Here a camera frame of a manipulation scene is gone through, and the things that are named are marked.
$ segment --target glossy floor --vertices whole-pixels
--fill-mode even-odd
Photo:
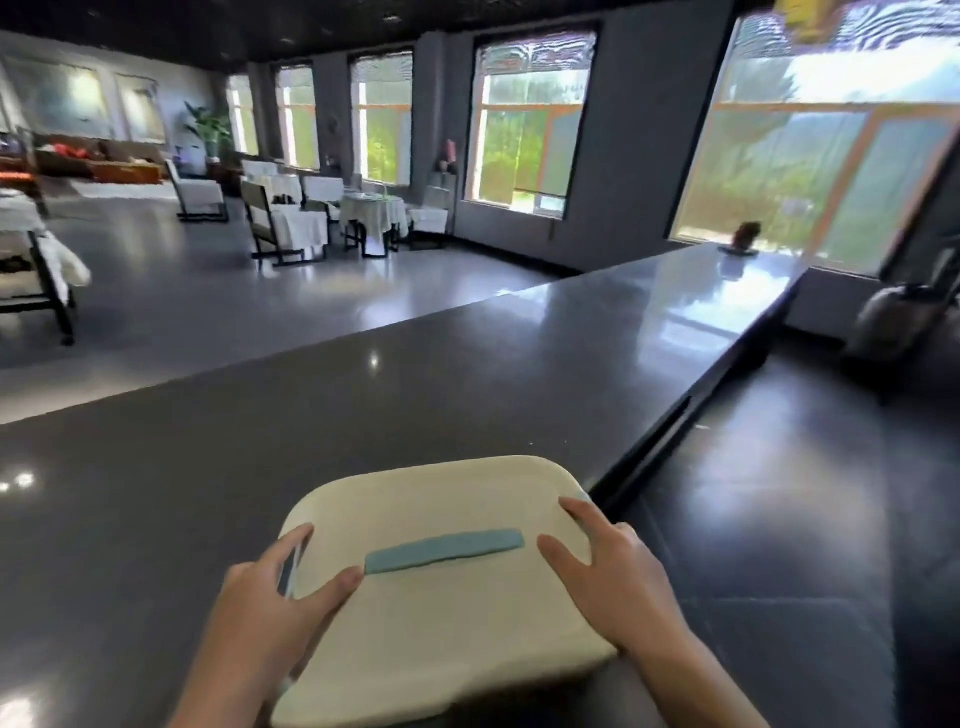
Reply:
[[[781,345],[626,513],[773,726],[960,720],[952,346],[881,406],[832,353]]]
[[[170,203],[59,199],[49,226],[87,264],[77,345],[47,311],[0,316],[0,423],[377,328],[553,277],[472,251],[404,250],[258,272],[242,207],[184,225]]]

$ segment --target small decorative object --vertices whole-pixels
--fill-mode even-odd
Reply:
[[[457,144],[453,139],[446,141],[446,171],[451,175],[457,174]]]
[[[760,232],[763,230],[763,226],[760,223],[744,223],[740,226],[740,229],[733,234],[733,240],[730,245],[722,248],[730,255],[756,255],[757,250],[754,249],[754,243],[756,239],[760,237]]]
[[[204,143],[206,158],[212,162],[220,161],[220,140],[230,139],[230,124],[225,116],[218,116],[205,107],[194,107],[184,101],[187,111],[193,117],[193,124],[184,124]]]

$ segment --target framed picture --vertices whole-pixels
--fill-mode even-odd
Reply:
[[[140,76],[116,75],[127,131],[132,141],[162,144],[166,141],[163,117],[158,100],[159,85],[153,79]]]
[[[7,58],[7,69],[35,132],[113,137],[95,70],[19,58]]]

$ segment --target hand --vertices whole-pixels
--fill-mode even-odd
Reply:
[[[351,567],[303,599],[277,592],[283,563],[312,533],[309,523],[295,528],[259,561],[227,571],[172,727],[252,726],[360,586],[363,571]]]
[[[562,497],[560,505],[587,532],[589,566],[552,536],[537,546],[597,633],[633,653],[670,650],[691,633],[663,565],[627,523],[612,525],[593,503]]]

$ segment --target dark countertop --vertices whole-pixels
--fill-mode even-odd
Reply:
[[[0,480],[36,480],[0,493],[0,703],[160,724],[224,570],[303,495],[505,454],[589,490],[803,269],[690,247],[0,426]]]

